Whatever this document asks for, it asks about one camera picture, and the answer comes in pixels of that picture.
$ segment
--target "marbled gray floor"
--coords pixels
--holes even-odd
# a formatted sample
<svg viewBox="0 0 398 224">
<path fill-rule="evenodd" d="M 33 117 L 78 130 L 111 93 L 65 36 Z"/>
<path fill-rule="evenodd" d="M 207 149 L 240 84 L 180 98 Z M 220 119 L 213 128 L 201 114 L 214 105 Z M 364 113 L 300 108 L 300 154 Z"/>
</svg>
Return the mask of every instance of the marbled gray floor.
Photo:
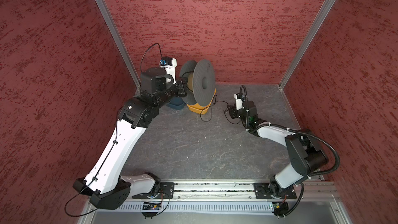
<svg viewBox="0 0 398 224">
<path fill-rule="evenodd" d="M 216 85 L 218 100 L 234 103 L 240 85 Z M 276 85 L 247 85 L 259 117 L 293 127 Z M 161 179 L 269 179 L 289 162 L 286 148 L 268 139 L 255 137 L 241 124 L 229 123 L 218 102 L 212 119 L 203 122 L 199 114 L 185 107 L 177 111 L 160 109 L 147 131 L 135 145 L 122 175 L 152 172 Z M 210 111 L 202 115 L 210 117 Z"/>
</svg>

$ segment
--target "yellow container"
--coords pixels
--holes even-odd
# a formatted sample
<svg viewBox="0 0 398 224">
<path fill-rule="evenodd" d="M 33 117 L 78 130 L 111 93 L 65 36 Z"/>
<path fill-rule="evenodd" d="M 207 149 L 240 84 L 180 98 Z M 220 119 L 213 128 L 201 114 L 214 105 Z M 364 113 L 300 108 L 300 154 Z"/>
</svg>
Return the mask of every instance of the yellow container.
<svg viewBox="0 0 398 224">
<path fill-rule="evenodd" d="M 187 104 L 187 106 L 188 106 L 188 109 L 189 110 L 191 110 L 192 112 L 196 112 L 196 113 L 202 113 L 202 114 L 205 114 L 208 110 L 209 110 L 209 106 L 211 105 L 211 103 L 213 102 L 213 99 L 211 100 L 211 102 L 207 105 L 207 106 L 205 106 L 205 107 L 202 107 L 201 105 L 199 105 L 198 103 L 196 103 L 195 105 L 188 105 Z"/>
</svg>

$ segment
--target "black mounting plate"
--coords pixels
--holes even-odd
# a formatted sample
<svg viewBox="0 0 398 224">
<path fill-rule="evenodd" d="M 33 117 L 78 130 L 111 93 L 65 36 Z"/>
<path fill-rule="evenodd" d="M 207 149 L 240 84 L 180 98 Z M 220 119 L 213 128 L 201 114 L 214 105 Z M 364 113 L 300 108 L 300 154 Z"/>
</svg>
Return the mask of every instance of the black mounting plate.
<svg viewBox="0 0 398 224">
<path fill-rule="evenodd" d="M 268 185 L 269 183 L 253 183 L 256 199 L 275 199 L 266 191 Z M 297 195 L 295 189 L 293 188 L 293 185 L 287 188 L 286 199 L 297 199 Z"/>
<path fill-rule="evenodd" d="M 163 193 L 166 193 L 169 195 L 170 199 L 173 198 L 174 195 L 174 183 L 163 183 L 160 182 L 160 189 L 163 190 Z M 133 199 L 145 199 L 145 200 L 152 200 L 152 199 L 160 199 L 161 195 L 160 193 L 156 194 L 155 197 L 152 198 L 152 194 L 138 194 L 138 195 L 133 195 Z"/>
</svg>

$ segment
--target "red textured wall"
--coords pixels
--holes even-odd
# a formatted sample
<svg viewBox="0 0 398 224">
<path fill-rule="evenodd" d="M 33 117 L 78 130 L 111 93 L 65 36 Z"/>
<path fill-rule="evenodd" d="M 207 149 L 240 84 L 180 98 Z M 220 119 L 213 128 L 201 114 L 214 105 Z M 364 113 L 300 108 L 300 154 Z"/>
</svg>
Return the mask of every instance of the red textured wall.
<svg viewBox="0 0 398 224">
<path fill-rule="evenodd" d="M 277 84 L 324 0 L 106 0 L 135 67 L 146 47 L 182 65 L 212 61 L 217 82 Z M 153 50 L 144 68 L 157 65 Z"/>
<path fill-rule="evenodd" d="M 398 0 L 337 0 L 285 87 L 340 153 L 332 177 L 355 223 L 398 220 L 397 30 Z"/>
<path fill-rule="evenodd" d="M 94 0 L 0 0 L 0 11 L 0 223 L 74 223 L 72 183 L 134 84 Z"/>
</svg>

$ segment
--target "red wall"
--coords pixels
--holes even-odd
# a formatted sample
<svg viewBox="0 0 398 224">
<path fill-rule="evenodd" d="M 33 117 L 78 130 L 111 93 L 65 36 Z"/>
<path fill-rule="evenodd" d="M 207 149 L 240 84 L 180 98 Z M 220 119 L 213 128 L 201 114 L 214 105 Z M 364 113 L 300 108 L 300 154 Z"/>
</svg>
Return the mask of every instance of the red wall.
<svg viewBox="0 0 398 224">
<path fill-rule="evenodd" d="M 286 95 L 341 155 L 332 173 L 355 223 L 398 220 L 398 0 L 337 0 Z"/>
<path fill-rule="evenodd" d="M 146 47 L 182 65 L 212 61 L 217 82 L 277 84 L 324 0 L 106 0 L 133 63 Z M 154 49 L 144 68 L 156 65 Z"/>
<path fill-rule="evenodd" d="M 72 183 L 100 156 L 132 79 L 94 0 L 0 0 L 0 11 L 0 223 L 74 223 Z"/>
</svg>

